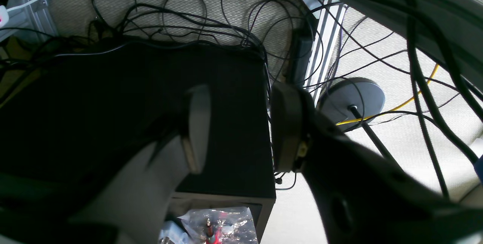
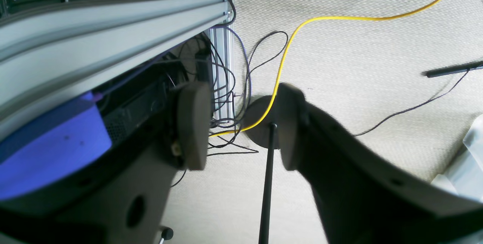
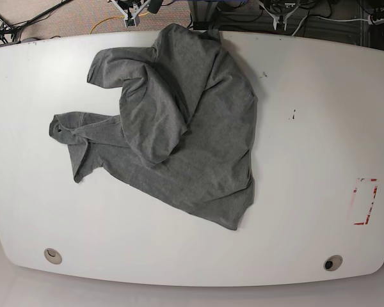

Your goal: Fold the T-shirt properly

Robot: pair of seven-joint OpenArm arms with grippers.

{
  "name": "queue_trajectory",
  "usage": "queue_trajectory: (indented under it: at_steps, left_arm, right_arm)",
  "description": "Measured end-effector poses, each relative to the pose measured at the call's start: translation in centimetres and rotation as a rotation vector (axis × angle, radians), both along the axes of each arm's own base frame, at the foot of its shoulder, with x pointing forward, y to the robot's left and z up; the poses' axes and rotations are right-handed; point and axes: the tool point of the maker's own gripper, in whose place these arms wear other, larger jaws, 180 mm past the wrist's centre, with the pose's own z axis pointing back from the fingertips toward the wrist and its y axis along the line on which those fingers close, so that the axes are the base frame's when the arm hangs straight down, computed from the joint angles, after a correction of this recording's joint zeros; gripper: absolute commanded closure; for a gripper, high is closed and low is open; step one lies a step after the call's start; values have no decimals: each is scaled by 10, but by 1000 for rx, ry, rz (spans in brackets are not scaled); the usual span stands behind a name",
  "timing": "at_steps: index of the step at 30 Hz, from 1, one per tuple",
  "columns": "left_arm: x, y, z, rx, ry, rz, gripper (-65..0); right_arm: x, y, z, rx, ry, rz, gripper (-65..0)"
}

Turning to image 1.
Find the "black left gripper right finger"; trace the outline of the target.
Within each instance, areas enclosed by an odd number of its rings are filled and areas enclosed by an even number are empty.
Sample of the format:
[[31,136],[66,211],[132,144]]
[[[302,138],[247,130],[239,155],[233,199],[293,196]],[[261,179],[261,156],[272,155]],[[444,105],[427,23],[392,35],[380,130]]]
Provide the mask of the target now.
[[315,111],[307,91],[272,86],[271,132],[276,171],[304,176],[330,244],[468,244],[482,238],[482,208],[437,195],[351,141]]

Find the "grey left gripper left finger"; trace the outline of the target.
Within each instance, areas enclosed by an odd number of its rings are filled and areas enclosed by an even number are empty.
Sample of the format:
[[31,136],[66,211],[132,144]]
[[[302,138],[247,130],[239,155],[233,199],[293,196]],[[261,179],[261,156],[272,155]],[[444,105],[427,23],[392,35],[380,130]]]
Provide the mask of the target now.
[[170,138],[151,142],[128,161],[74,223],[113,226],[116,244],[156,244],[169,201],[189,174],[203,171],[212,100],[207,85],[188,90],[182,122]]

